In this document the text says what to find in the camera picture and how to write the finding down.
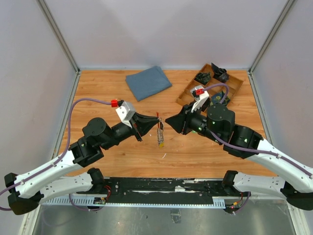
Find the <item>metal key organizer red handle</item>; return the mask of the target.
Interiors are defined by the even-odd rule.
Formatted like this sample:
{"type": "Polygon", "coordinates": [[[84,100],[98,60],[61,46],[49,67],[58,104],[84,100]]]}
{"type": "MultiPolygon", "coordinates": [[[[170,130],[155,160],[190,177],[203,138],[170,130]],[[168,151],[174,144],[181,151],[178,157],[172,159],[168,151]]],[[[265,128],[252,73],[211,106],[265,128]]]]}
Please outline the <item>metal key organizer red handle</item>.
{"type": "Polygon", "coordinates": [[[157,124],[157,142],[158,142],[158,146],[159,148],[163,148],[164,147],[164,135],[163,135],[163,131],[160,130],[159,128],[159,119],[161,118],[159,116],[159,112],[156,113],[156,116],[158,118],[158,124],[157,124]]]}

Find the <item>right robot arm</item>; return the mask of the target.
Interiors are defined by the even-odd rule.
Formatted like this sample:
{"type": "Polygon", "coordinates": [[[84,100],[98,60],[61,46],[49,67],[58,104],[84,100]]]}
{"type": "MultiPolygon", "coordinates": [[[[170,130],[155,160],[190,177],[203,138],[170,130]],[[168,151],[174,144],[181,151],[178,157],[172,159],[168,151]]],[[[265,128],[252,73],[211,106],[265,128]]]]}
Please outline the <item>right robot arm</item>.
{"type": "Polygon", "coordinates": [[[214,104],[204,116],[184,105],[181,111],[165,120],[177,133],[191,131],[219,145],[228,154],[258,163],[275,173],[274,177],[248,175],[229,170],[222,181],[228,196],[237,192],[256,192],[285,199],[292,206],[313,209],[313,169],[274,147],[258,132],[235,123],[235,113],[222,104],[214,104]]]}

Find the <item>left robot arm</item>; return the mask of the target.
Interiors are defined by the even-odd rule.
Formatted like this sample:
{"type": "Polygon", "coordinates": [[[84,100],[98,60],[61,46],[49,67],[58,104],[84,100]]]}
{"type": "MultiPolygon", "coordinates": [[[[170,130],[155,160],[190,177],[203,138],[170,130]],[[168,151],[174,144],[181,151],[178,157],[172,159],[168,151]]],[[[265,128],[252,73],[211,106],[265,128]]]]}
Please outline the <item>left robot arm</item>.
{"type": "Polygon", "coordinates": [[[103,158],[103,150],[118,146],[122,141],[134,136],[141,141],[155,125],[158,117],[134,113],[127,124],[120,122],[113,127],[104,119],[95,117],[83,128],[83,136],[68,146],[55,159],[24,173],[9,173],[4,181],[9,192],[8,207],[16,215],[26,214],[52,198],[72,193],[98,194],[108,190],[100,169],[91,168],[74,177],[67,174],[82,169],[103,158]]]}

